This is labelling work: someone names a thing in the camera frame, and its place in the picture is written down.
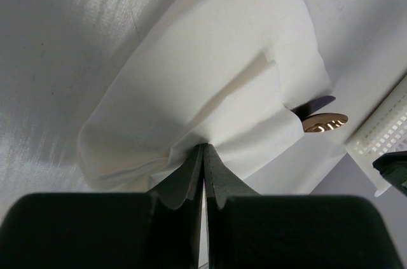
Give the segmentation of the copper spoon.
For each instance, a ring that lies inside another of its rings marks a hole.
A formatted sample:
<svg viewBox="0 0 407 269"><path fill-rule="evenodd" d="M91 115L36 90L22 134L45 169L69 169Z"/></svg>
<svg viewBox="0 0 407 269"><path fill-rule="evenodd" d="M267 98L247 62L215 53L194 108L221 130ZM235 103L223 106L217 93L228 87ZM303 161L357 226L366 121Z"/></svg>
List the copper spoon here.
<svg viewBox="0 0 407 269"><path fill-rule="evenodd" d="M348 116L340 113L314 114L304 119L301 123L305 133L322 133L344 126Z"/></svg>

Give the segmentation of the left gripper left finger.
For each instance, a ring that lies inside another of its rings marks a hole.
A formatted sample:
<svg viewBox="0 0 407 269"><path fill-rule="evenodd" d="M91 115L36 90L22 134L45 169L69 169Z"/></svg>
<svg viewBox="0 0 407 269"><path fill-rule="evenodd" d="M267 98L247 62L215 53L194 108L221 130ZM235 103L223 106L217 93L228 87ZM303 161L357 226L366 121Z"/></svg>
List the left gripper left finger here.
<svg viewBox="0 0 407 269"><path fill-rule="evenodd" d="M204 148L145 193L33 193L1 224L2 268L197 268Z"/></svg>

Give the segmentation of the white paper napkin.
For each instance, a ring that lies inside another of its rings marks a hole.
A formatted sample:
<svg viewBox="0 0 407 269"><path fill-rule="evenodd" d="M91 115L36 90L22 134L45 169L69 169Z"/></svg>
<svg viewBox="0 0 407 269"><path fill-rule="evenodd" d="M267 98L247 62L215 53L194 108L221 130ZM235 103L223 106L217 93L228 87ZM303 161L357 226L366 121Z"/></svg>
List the white paper napkin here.
<svg viewBox="0 0 407 269"><path fill-rule="evenodd" d="M136 190L209 143L246 179L330 91L304 0L175 0L82 126L78 164L93 188Z"/></svg>

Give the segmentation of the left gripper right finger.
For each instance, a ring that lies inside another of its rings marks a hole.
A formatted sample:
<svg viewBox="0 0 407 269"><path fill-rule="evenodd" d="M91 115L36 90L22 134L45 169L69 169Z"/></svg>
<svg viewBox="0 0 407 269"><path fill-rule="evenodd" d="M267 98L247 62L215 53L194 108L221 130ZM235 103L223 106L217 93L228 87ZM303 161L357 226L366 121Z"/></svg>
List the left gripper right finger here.
<svg viewBox="0 0 407 269"><path fill-rule="evenodd" d="M260 195L203 147L210 268L401 268L380 213L356 196Z"/></svg>

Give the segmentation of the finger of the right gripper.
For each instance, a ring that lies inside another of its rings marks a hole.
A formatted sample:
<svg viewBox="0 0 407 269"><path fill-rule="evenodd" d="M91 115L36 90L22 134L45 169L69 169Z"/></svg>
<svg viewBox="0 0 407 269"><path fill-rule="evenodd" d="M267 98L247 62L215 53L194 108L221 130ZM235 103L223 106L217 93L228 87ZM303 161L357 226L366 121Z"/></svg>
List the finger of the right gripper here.
<svg viewBox="0 0 407 269"><path fill-rule="evenodd" d="M373 162L373 168L398 191L407 191L407 151L386 153Z"/></svg>

